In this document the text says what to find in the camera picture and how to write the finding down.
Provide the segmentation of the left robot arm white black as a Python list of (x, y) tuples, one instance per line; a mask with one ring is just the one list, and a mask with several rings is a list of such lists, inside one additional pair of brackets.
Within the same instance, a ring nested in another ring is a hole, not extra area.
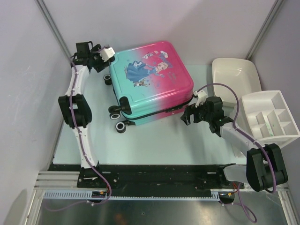
[(101, 72), (114, 61), (114, 55), (115, 51), (108, 45), (93, 45), (91, 41), (76, 43), (76, 52), (69, 58), (72, 71), (70, 84), (65, 95), (58, 98), (64, 122), (76, 137), (84, 169), (98, 165), (90, 137), (92, 111), (84, 96), (86, 82), (91, 70)]

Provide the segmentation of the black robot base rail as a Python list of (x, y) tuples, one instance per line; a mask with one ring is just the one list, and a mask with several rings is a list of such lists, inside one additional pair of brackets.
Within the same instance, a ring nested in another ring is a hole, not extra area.
[(196, 190), (233, 192), (244, 188), (237, 181), (227, 181), (221, 171), (223, 165), (101, 165), (95, 170), (79, 165), (51, 164), (49, 171), (79, 172), (78, 188), (100, 190), (111, 197), (120, 193), (174, 193)]

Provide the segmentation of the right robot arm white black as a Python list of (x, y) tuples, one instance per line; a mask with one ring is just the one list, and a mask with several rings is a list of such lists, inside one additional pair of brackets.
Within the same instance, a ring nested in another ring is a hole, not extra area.
[(276, 144), (262, 144), (239, 128), (233, 119), (225, 116), (223, 103), (219, 97), (209, 97), (199, 105), (188, 105), (181, 120), (207, 122), (211, 133), (228, 141), (246, 156), (246, 164), (228, 164), (221, 167), (222, 173), (216, 176), (221, 188), (229, 187), (233, 181), (247, 183), (256, 191), (274, 193), (277, 185), (288, 181), (288, 175), (281, 149)]

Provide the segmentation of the pink and teal children's suitcase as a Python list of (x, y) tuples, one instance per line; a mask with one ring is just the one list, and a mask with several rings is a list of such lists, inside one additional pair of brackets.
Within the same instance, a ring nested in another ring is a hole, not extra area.
[(180, 113), (193, 99), (192, 77), (168, 41), (117, 52), (104, 81), (117, 100), (110, 119), (124, 117), (115, 125), (118, 133)]

